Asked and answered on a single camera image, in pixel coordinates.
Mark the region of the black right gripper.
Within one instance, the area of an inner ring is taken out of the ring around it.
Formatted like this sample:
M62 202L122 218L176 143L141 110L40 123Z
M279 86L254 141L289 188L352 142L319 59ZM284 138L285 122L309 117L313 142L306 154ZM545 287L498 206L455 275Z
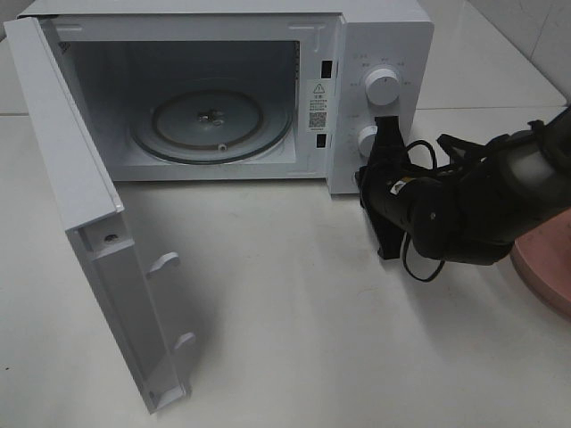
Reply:
M407 232L440 227L440 179L404 153L397 116L375 117L377 131L367 164L358 171L361 207L378 241L381 259L398 259Z

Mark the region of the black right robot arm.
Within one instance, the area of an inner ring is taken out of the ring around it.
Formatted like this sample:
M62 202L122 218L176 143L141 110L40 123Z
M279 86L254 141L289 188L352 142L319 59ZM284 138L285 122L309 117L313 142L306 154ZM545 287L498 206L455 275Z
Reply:
M405 144L395 116L375 122L356 178L382 259L402 257L408 242L425 258L491 265L570 207L569 110L485 145L442 134L436 142L450 161L430 169L413 164L410 151L431 144Z

